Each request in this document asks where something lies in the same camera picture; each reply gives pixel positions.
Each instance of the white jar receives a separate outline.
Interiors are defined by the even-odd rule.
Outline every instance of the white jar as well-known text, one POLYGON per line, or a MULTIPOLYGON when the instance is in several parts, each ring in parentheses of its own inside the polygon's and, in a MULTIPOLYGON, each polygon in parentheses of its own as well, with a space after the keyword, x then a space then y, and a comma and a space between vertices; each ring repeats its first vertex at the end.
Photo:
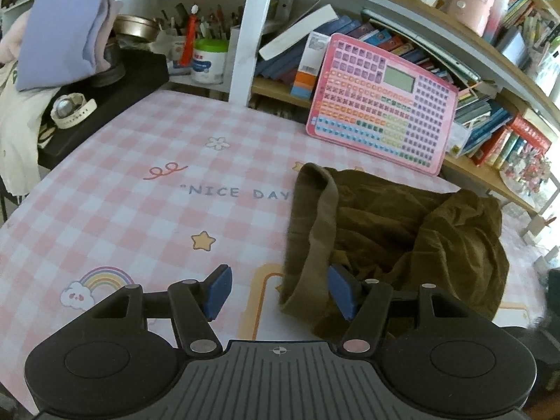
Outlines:
POLYGON ((191 77, 203 84, 220 84, 226 67, 228 42, 223 40, 198 40, 194 44, 191 77))

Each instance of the cloud print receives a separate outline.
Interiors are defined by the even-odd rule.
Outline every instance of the cloud print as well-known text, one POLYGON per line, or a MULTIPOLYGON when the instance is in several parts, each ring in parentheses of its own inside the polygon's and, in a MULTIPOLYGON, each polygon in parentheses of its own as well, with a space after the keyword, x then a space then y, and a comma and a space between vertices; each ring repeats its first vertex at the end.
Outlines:
POLYGON ((74 281, 61 293, 61 303, 75 310, 87 311, 93 306, 93 297, 90 290, 74 281))

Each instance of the purple folded cloth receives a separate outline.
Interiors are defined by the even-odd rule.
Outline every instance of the purple folded cloth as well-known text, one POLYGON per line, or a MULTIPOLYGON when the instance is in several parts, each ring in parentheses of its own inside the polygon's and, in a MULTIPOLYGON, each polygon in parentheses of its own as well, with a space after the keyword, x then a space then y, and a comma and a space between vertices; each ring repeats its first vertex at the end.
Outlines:
POLYGON ((95 40, 108 9, 107 0, 35 0, 21 43, 18 91, 94 75, 95 40))

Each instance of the metal screw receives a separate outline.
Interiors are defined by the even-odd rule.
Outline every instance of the metal screw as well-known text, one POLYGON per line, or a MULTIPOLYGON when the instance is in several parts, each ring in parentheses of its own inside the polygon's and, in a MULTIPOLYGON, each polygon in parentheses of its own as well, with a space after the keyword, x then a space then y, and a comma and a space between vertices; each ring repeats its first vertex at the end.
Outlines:
POLYGON ((363 339, 349 339, 342 345, 342 347, 347 352, 352 352, 353 354, 360 354, 370 350, 370 344, 363 339))
POLYGON ((218 345, 209 339, 197 339, 190 344, 190 350, 199 354, 212 352, 218 345))

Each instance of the star print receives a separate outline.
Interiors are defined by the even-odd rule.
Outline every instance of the star print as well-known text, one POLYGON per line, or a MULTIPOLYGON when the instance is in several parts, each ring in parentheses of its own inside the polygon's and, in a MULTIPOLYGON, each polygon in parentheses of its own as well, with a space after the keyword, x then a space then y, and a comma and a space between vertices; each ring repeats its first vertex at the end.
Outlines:
POLYGON ((191 235, 192 238, 192 249, 203 249, 205 251, 210 251, 212 244, 216 241, 215 238, 208 235, 208 232, 202 231, 198 235, 191 235))

